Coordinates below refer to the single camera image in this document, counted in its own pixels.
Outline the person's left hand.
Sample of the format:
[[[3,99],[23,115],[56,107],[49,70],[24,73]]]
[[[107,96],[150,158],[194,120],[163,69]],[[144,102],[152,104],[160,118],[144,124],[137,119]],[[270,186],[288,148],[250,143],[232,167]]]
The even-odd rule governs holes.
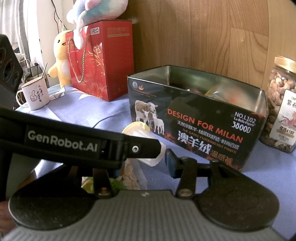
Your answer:
[[[9,233],[16,224],[9,212],[8,201],[0,203],[0,232],[3,234]]]

